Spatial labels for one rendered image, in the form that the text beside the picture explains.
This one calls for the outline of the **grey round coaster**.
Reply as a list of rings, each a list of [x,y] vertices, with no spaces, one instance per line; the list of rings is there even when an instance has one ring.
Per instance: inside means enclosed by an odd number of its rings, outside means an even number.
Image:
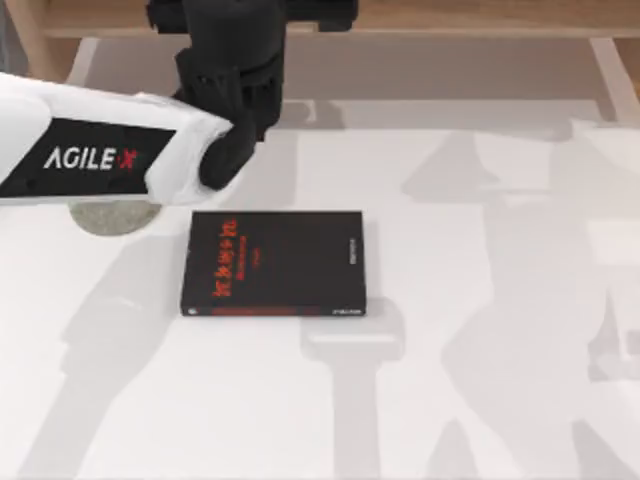
[[[69,206],[73,221],[96,236],[122,236],[149,225],[162,207],[145,200],[82,202]]]

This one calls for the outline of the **wooden shelf unit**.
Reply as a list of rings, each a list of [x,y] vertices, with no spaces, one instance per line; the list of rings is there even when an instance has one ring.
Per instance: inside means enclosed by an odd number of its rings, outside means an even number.
[[[4,0],[37,78],[64,82],[85,37],[155,33],[148,0]],[[640,94],[640,0],[358,0],[353,29],[436,36],[610,37]]]

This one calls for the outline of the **black book with red lettering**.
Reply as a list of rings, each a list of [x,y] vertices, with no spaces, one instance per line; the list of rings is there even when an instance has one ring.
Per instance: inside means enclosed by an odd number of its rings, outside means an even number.
[[[359,211],[196,211],[180,300],[185,316],[363,316]]]

